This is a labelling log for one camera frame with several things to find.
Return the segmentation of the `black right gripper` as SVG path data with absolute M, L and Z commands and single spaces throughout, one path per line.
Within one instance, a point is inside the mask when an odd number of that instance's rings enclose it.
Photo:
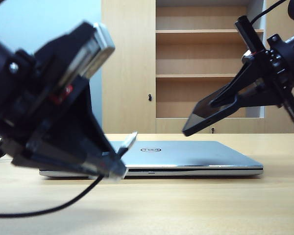
M 239 17 L 235 26 L 251 54 L 234 79 L 214 93 L 209 106 L 219 107 L 220 118 L 226 118 L 240 108 L 276 105 L 284 107 L 294 123 L 294 36 L 283 41 L 274 34 L 266 49 L 247 16 Z

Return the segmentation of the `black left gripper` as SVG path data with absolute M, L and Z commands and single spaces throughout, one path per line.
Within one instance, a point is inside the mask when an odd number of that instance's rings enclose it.
M 34 54 L 0 42 L 0 155 L 13 165 L 124 178 L 92 112 L 85 70 L 96 57 L 95 33 L 83 22 Z

